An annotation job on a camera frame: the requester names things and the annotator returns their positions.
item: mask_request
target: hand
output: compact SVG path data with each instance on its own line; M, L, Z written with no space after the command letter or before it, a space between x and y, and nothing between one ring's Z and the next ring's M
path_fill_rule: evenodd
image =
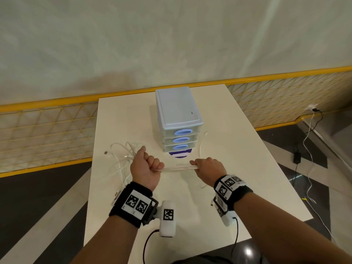
M164 166L159 159L148 155L145 146L142 146L130 166L132 181L154 191L160 181L161 171L158 170L162 170Z
M214 187L215 182L222 176L227 175L226 169L223 164L216 159L208 157L207 159L191 160L191 165L197 165L198 169L195 170L197 176L207 185Z

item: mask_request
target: wristband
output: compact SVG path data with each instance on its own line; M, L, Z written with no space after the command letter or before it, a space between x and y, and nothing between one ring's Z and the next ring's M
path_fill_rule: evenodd
M253 192L246 182L235 175L220 177L214 184L215 198L218 205L224 211L232 211L233 204L239 201L245 194Z
M139 228L142 221L150 216L147 211L151 211L152 195L147 187L131 182L119 193L109 217L117 215Z

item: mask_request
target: power adapter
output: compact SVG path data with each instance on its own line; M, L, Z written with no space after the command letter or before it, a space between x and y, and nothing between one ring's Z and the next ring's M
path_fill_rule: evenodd
M295 163L296 165L301 163L301 153L300 152L295 152L293 154L293 163Z

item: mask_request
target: floor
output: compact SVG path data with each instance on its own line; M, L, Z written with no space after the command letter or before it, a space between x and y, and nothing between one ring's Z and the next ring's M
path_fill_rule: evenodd
M310 186L312 204L339 247L352 254L352 184L312 143L302 145L304 133L296 125L258 132L298 195ZM296 166L293 153L302 153ZM0 178L0 264L67 264L83 246L91 163ZM318 216L306 223L331 239ZM206 253L231 259L233 245ZM237 243L234 263L268 263L252 239Z

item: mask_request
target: drawer handle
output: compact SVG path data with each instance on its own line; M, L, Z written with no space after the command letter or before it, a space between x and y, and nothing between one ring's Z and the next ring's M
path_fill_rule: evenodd
M193 130L191 129L181 129L177 132L175 132L175 135L187 135L190 134Z
M179 144L177 146L174 146L173 149L178 150L178 149L184 149L186 147L188 147L188 144Z
M180 137L180 138L176 138L173 140L173 142L186 142L189 140L189 137Z

